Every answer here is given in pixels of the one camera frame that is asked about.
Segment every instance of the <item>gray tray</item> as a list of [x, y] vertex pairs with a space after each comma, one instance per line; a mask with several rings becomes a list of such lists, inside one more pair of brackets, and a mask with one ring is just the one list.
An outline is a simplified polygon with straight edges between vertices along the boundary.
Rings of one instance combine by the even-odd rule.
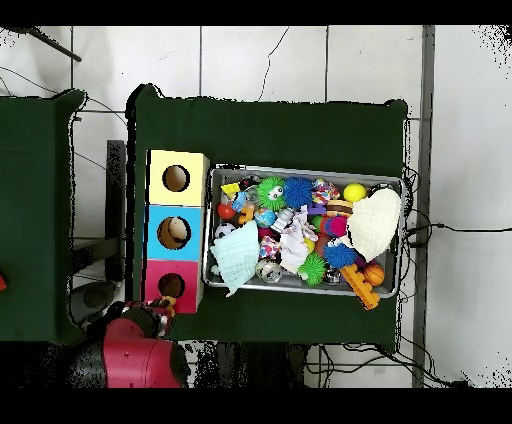
[[[221, 185], [240, 181], [248, 175], [257, 175], [261, 178], [277, 175], [283, 178], [303, 177], [310, 180], [323, 178], [328, 183], [333, 183], [340, 191], [349, 183], [360, 183], [366, 187], [379, 183], [390, 184], [401, 198], [400, 218], [397, 231], [388, 249], [375, 258], [376, 262], [382, 266], [385, 273], [384, 282], [374, 289], [381, 298], [391, 297], [397, 291], [400, 285], [400, 263], [402, 250], [402, 229], [404, 220], [405, 186], [400, 178], [378, 177], [373, 175], [359, 174], [340, 174], [335, 172], [322, 171], [303, 171], [297, 169], [282, 168], [262, 168], [258, 166], [240, 165], [237, 169], [232, 169], [232, 165], [216, 165], [208, 174], [208, 184], [210, 193], [209, 201], [206, 204], [206, 228], [203, 250], [203, 280], [212, 287], [225, 287], [221, 278], [210, 272], [215, 264], [215, 259], [210, 253], [210, 246], [213, 244], [214, 232], [217, 226], [222, 222], [217, 215], [216, 206], [221, 199]], [[308, 286], [297, 275], [283, 275], [277, 283], [266, 283], [262, 279], [254, 276], [241, 288], [253, 290], [273, 290], [294, 293], [313, 293], [338, 296], [355, 296], [348, 283], [342, 282], [336, 285], [320, 283], [314, 287]]]

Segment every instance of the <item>table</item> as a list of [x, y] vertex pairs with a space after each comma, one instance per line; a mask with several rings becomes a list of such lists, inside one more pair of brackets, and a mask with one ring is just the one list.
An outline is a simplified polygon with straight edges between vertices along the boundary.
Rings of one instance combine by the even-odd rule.
[[[127, 243], [133, 243], [133, 249], [127, 245], [127, 289], [138, 298], [142, 255], [132, 255], [142, 252], [148, 149], [200, 152], [211, 163], [396, 177], [406, 116], [401, 100], [372, 105], [167, 99], [151, 84], [139, 86], [127, 103], [127, 193], [134, 193], [127, 199]], [[177, 316], [170, 338], [370, 342], [393, 351], [395, 319], [396, 296], [365, 311], [355, 297], [239, 290], [225, 299], [223, 289], [205, 287], [198, 313]]]

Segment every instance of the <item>soccer ball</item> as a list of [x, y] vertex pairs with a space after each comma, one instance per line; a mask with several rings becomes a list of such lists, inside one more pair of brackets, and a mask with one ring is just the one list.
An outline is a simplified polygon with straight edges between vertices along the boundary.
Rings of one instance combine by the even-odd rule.
[[220, 224], [215, 230], [215, 238], [222, 238], [235, 230], [236, 228], [233, 224], [230, 224], [229, 222], [224, 222]]

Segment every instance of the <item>toy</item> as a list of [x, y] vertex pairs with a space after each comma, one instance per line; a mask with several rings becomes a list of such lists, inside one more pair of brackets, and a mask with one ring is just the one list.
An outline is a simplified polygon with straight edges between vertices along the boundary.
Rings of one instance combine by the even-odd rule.
[[367, 265], [364, 268], [364, 281], [372, 286], [380, 286], [384, 282], [384, 270], [378, 264]]
[[235, 230], [236, 228], [233, 224], [230, 224], [229, 222], [223, 222], [215, 230], [215, 238], [222, 238]]
[[272, 209], [274, 212], [284, 208], [284, 180], [280, 177], [267, 177], [258, 185], [260, 206]]
[[369, 262], [383, 253], [395, 234], [400, 216], [400, 197], [389, 188], [354, 203], [347, 219], [353, 247]]
[[308, 205], [308, 215], [325, 215], [327, 209], [318, 203], [311, 202]]
[[283, 209], [277, 214], [276, 222], [274, 222], [270, 228], [281, 234], [290, 222], [292, 222], [293, 210], [290, 208]]
[[311, 253], [315, 250], [315, 242], [313, 240], [304, 237], [304, 243], [306, 243], [309, 253]]
[[272, 237], [263, 237], [260, 243], [260, 258], [275, 259], [277, 252], [279, 252], [279, 243]]
[[352, 215], [352, 202], [346, 200], [329, 200], [326, 206], [327, 216], [345, 216], [349, 217]]
[[270, 228], [258, 227], [258, 240], [261, 240], [265, 236], [272, 237], [274, 240], [279, 240], [279, 234], [275, 233]]
[[357, 265], [345, 266], [341, 270], [341, 275], [347, 283], [350, 284], [356, 296], [363, 302], [366, 310], [373, 309], [379, 304], [380, 296], [372, 292], [372, 285], [364, 282], [364, 276], [357, 272]]
[[331, 240], [324, 247], [324, 258], [334, 268], [343, 268], [352, 265], [356, 260], [357, 253], [354, 249], [345, 246], [340, 239]]
[[319, 233], [327, 234], [332, 237], [341, 237], [347, 232], [347, 218], [344, 216], [335, 216], [333, 218], [322, 217], [315, 227]]
[[254, 220], [260, 228], [270, 227], [274, 222], [276, 222], [276, 219], [276, 213], [267, 208], [260, 208], [254, 214]]
[[298, 274], [308, 286], [316, 286], [322, 282], [322, 278], [325, 274], [325, 260], [315, 252], [310, 253], [304, 263], [299, 267]]
[[240, 212], [245, 205], [246, 196], [247, 193], [245, 193], [245, 191], [239, 191], [235, 196], [235, 200], [233, 200], [233, 203], [231, 204], [231, 209], [235, 212]]
[[246, 191], [250, 187], [257, 186], [261, 182], [261, 178], [256, 175], [249, 175], [245, 177], [238, 183], [240, 186], [240, 190]]
[[318, 240], [315, 243], [315, 252], [318, 256], [324, 258], [324, 247], [327, 246], [327, 243], [331, 241], [331, 238], [327, 234], [320, 234], [318, 236]]
[[352, 183], [345, 187], [343, 190], [343, 197], [348, 202], [359, 202], [366, 197], [366, 189], [363, 185]]
[[283, 269], [275, 262], [262, 259], [256, 265], [256, 275], [265, 283], [277, 283], [283, 276]]
[[217, 213], [222, 219], [228, 220], [235, 216], [236, 212], [229, 204], [219, 203], [217, 205]]
[[238, 193], [240, 191], [240, 186], [238, 185], [238, 183], [233, 183], [233, 184], [225, 184], [223, 186], [220, 186], [220, 188], [222, 189], [222, 191], [224, 193], [226, 193], [226, 195], [231, 199], [233, 200], [236, 193]]
[[326, 205], [329, 200], [336, 200], [339, 197], [340, 192], [333, 184], [326, 183], [322, 178], [313, 181], [312, 200], [314, 203]]
[[284, 200], [290, 208], [300, 208], [311, 203], [313, 184], [305, 178], [288, 178], [284, 183]]
[[254, 217], [254, 206], [253, 205], [245, 205], [240, 211], [240, 216], [238, 217], [238, 223], [240, 225], [244, 225], [246, 222], [251, 221]]

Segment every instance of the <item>green table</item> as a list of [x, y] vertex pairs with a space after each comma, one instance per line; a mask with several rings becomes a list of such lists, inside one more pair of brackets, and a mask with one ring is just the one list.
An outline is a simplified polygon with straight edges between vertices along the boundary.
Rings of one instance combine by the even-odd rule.
[[[127, 104], [128, 172], [135, 170], [134, 252], [142, 252], [145, 157], [148, 149], [204, 153], [211, 163], [400, 176], [407, 106], [330, 102], [241, 103], [209, 98], [166, 99], [141, 85]], [[130, 241], [131, 228], [127, 228]], [[140, 276], [141, 255], [127, 274]], [[128, 278], [134, 298], [140, 281]], [[196, 315], [176, 317], [175, 340], [395, 344], [396, 297], [365, 311], [355, 297], [205, 287]]]
[[84, 99], [0, 98], [0, 340], [72, 343], [69, 126]]

